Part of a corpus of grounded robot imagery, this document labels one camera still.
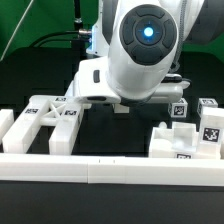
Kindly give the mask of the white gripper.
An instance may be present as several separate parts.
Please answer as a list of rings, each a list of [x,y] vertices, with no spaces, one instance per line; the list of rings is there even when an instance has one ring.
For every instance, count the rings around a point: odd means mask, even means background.
[[[74,76],[73,96],[81,103],[149,104],[176,103],[183,96],[183,90],[190,86],[178,74],[168,74],[147,96],[138,97],[137,90],[127,91],[123,87],[113,89],[107,80],[105,57],[84,60]]]

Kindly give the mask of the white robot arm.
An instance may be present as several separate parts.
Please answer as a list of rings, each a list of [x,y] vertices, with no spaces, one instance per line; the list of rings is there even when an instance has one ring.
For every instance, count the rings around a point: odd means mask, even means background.
[[[82,103],[173,103],[186,81],[176,73],[184,43],[224,33],[224,0],[100,0],[92,28],[93,59],[74,77]]]

